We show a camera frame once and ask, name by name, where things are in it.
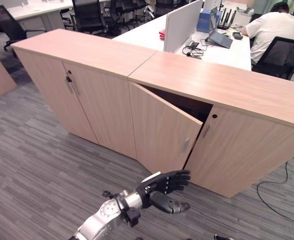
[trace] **gray carpet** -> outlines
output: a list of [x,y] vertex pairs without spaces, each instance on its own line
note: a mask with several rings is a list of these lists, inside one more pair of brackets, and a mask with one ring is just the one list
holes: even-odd
[[[106,200],[103,190],[134,189],[149,172],[137,161],[68,134],[19,61],[0,59],[18,87],[0,97],[0,240],[66,240]],[[261,186],[262,197],[294,219],[294,160],[286,184]],[[285,179],[284,165],[263,180]],[[125,224],[110,240],[210,240],[215,233],[235,240],[294,240],[294,223],[258,198],[256,184],[224,198],[190,184],[184,194],[191,209],[168,215],[151,207],[139,225]]]

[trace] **cabinet door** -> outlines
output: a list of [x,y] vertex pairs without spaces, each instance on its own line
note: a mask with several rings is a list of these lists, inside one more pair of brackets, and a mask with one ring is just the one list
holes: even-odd
[[15,52],[62,126],[72,134],[98,143],[75,90],[66,81],[63,63],[21,50]]
[[137,160],[152,173],[180,170],[202,122],[129,82]]
[[100,145],[136,158],[133,119],[125,77],[64,63]]
[[294,156],[294,128],[213,106],[186,164],[191,182],[232,197]]

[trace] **white desk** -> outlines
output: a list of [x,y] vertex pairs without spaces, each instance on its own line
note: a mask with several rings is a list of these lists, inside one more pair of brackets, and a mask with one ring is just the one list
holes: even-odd
[[60,11],[73,7],[72,0],[29,0],[28,5],[8,8],[8,12],[17,21],[41,17],[43,25],[47,31],[64,28]]
[[[127,44],[163,51],[164,41],[160,40],[159,31],[165,29],[165,26],[166,15],[147,22],[113,39]],[[207,50],[204,52],[202,60],[251,71],[252,65],[249,37],[243,36],[242,40],[236,40],[232,37],[232,32],[234,31],[235,30],[233,29],[228,30],[228,32],[230,32],[228,35],[233,39],[230,49],[217,45],[208,46]],[[223,33],[226,31],[219,29],[218,32]],[[205,39],[206,37],[208,37],[208,33],[196,32],[192,36],[192,40],[200,42],[201,39]],[[183,44],[176,54],[181,55],[184,46],[185,44]]]
[[113,40],[118,42],[133,44],[158,51],[164,50],[164,41],[160,40],[159,32],[166,27],[166,16],[158,17],[139,27],[127,31]]

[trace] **open cabinet door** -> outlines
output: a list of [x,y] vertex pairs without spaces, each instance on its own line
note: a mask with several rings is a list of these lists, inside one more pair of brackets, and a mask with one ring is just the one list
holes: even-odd
[[137,160],[152,173],[182,169],[203,123],[143,86],[128,84]]

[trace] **chair backrest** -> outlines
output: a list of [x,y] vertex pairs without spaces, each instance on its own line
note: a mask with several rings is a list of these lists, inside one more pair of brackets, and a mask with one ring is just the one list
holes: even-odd
[[156,6],[173,7],[175,0],[156,0]]
[[178,1],[176,0],[156,0],[156,8],[154,15],[156,17],[168,14],[174,10],[177,6]]
[[133,0],[120,0],[123,12],[132,11],[134,8]]
[[138,9],[142,9],[146,6],[146,1],[145,0],[136,0],[136,5]]
[[273,64],[294,69],[294,40],[276,36],[257,65]]
[[276,36],[256,65],[267,74],[288,79],[294,71],[294,40]]
[[72,5],[79,31],[106,26],[99,0],[72,0]]
[[0,28],[5,34],[7,34],[11,41],[27,38],[26,31],[24,31],[22,26],[13,18],[3,5],[0,5]]
[[258,18],[260,18],[262,16],[262,14],[259,14],[259,13],[254,13],[252,16],[251,16],[251,19],[250,19],[250,23]]

